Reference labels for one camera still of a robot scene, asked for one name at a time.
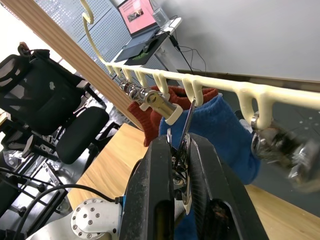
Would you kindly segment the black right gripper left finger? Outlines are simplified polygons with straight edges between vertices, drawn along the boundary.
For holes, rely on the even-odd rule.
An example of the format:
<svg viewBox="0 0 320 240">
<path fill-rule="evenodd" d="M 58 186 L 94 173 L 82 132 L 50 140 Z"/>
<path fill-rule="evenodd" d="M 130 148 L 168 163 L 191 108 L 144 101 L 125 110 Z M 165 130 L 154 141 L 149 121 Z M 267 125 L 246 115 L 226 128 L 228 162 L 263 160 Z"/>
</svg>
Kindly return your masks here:
<svg viewBox="0 0 320 240">
<path fill-rule="evenodd" d="M 127 184 L 121 240 L 172 240 L 175 201 L 172 154 L 167 138 L 153 140 Z"/>
</svg>

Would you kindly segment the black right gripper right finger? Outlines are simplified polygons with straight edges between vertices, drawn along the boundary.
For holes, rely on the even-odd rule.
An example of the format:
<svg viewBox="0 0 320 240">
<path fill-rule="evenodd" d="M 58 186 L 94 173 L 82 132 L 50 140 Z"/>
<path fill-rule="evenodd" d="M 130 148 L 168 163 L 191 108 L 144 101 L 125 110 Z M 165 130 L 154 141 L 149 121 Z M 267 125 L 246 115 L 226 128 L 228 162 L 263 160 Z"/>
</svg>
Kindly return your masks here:
<svg viewBox="0 0 320 240">
<path fill-rule="evenodd" d="M 190 134 L 189 176 L 200 240 L 267 240 L 241 180 L 204 137 Z"/>
</svg>

